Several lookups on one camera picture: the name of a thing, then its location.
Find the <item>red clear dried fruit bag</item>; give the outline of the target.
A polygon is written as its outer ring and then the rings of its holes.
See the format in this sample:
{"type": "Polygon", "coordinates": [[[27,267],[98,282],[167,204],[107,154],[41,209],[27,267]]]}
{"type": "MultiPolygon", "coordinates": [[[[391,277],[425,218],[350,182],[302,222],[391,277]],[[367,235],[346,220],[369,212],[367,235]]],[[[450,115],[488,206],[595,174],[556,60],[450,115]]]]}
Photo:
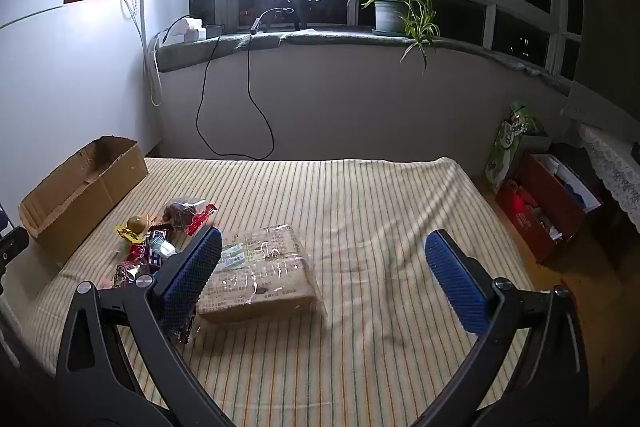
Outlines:
{"type": "Polygon", "coordinates": [[[113,277],[113,286],[122,287],[134,283],[141,275],[150,275],[148,247],[145,244],[131,244],[124,261],[119,262],[113,277]]]}

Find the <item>yellow candy wrapper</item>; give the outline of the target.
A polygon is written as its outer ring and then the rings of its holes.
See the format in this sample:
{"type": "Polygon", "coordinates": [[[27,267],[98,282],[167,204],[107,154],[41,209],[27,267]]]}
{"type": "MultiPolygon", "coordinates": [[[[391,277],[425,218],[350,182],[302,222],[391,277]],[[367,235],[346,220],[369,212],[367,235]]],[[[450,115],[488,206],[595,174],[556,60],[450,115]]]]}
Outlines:
{"type": "Polygon", "coordinates": [[[115,228],[115,232],[125,241],[131,244],[141,244],[144,239],[144,235],[142,232],[137,233],[135,231],[130,230],[130,228],[124,227],[121,225],[120,227],[115,228]]]}

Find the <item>packaged brown marinated egg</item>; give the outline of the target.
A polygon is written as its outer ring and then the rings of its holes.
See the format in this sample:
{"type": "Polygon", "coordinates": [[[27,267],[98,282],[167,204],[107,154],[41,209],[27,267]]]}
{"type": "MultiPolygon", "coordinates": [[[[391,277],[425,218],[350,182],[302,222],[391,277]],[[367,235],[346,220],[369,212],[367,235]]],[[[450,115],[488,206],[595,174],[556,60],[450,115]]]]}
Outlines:
{"type": "Polygon", "coordinates": [[[152,215],[132,216],[127,220],[126,227],[134,234],[143,234],[154,225],[155,217],[152,215]]]}

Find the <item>clear red chocolate cookie bag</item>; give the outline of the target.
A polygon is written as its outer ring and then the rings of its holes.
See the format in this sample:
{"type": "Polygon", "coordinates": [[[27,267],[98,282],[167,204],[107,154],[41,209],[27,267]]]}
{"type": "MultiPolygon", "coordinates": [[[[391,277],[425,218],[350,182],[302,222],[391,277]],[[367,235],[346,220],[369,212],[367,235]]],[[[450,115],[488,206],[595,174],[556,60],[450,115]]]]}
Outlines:
{"type": "Polygon", "coordinates": [[[205,199],[176,198],[165,206],[163,221],[175,230],[193,236],[217,210],[214,204],[205,199]]]}

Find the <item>large clear biscuit package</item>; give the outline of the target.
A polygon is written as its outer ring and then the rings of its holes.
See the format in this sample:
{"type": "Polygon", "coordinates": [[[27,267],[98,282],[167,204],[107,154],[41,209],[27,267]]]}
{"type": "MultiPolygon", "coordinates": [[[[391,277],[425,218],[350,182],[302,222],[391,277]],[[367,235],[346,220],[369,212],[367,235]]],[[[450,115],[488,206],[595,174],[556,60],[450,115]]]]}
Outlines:
{"type": "Polygon", "coordinates": [[[291,225],[235,235],[196,304],[198,316],[216,325],[324,312],[314,270],[291,225]]]}

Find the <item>snickers chocolate bar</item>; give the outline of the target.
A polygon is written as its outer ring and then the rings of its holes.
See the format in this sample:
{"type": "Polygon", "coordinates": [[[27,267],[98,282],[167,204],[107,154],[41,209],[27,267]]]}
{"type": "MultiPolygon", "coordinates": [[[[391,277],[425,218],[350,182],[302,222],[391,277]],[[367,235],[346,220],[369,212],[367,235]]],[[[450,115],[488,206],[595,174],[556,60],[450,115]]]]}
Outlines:
{"type": "Polygon", "coordinates": [[[146,238],[146,245],[149,246],[150,253],[156,257],[167,259],[176,252],[176,247],[167,239],[166,229],[155,229],[149,231],[146,238]]]}

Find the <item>green white snack packet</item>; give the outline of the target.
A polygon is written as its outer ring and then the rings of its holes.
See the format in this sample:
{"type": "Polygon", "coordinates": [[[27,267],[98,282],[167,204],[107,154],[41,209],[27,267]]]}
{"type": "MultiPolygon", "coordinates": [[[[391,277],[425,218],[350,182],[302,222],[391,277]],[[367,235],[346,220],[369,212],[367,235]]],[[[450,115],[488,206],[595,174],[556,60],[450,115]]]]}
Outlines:
{"type": "Polygon", "coordinates": [[[161,262],[168,260],[175,254],[178,254],[178,249],[160,236],[154,236],[150,240],[150,248],[153,259],[158,259],[161,262]]]}

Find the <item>brown cardboard box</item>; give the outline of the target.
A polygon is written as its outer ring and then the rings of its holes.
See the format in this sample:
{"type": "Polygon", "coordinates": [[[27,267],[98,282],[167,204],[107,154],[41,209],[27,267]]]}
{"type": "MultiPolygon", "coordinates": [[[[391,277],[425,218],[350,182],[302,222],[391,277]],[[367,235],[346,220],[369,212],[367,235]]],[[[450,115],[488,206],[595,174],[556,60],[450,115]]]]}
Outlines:
{"type": "Polygon", "coordinates": [[[29,235],[57,265],[148,174],[137,141],[103,135],[70,156],[18,206],[29,235]]]}

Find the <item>red storage box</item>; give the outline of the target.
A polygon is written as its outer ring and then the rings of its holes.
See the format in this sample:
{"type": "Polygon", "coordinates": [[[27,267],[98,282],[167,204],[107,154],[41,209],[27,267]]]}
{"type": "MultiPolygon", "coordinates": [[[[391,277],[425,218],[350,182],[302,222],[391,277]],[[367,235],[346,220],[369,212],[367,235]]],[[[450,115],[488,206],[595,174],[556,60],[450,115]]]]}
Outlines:
{"type": "Polygon", "coordinates": [[[496,202],[540,265],[564,251],[602,205],[574,170],[543,153],[522,156],[496,202]]]}

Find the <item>white lace cloth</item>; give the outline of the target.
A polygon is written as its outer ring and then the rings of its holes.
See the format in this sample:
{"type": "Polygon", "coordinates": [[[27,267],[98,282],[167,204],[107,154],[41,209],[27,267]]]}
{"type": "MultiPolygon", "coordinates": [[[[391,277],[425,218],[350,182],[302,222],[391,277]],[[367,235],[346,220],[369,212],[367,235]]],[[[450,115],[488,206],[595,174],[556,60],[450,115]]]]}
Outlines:
{"type": "Polygon", "coordinates": [[[582,122],[576,124],[576,129],[594,172],[638,229],[639,164],[632,157],[631,145],[582,122]]]}

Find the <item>green snack bag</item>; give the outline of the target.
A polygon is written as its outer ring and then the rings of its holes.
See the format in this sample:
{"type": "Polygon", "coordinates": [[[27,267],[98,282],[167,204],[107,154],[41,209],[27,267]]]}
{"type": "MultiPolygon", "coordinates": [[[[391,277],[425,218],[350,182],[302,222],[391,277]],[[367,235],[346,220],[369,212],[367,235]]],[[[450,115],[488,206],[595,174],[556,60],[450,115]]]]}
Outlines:
{"type": "Polygon", "coordinates": [[[485,178],[491,190],[497,193],[518,153],[525,135],[538,135],[542,131],[536,119],[520,102],[512,102],[510,116],[498,129],[486,165],[485,178]]]}

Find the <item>white power adapter box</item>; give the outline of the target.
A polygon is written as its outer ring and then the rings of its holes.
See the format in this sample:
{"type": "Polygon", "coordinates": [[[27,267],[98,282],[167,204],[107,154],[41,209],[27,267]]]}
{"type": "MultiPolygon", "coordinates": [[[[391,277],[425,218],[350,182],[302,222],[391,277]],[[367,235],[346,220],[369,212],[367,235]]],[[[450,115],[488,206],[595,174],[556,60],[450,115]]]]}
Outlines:
{"type": "Polygon", "coordinates": [[[222,27],[215,24],[203,22],[197,17],[180,17],[167,29],[164,39],[181,38],[183,42],[195,42],[210,38],[217,38],[222,35],[222,27]]]}

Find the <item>potted spider plant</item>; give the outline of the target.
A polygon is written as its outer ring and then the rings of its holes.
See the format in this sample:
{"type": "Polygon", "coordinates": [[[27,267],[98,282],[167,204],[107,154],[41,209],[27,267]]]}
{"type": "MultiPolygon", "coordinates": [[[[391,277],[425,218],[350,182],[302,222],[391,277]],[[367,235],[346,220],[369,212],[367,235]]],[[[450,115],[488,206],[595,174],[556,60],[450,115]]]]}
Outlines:
{"type": "Polygon", "coordinates": [[[413,51],[422,58],[423,72],[428,66],[427,50],[436,49],[435,41],[442,35],[435,22],[433,0],[357,0],[365,10],[375,10],[375,31],[383,36],[401,36],[408,43],[399,62],[413,51]]]}

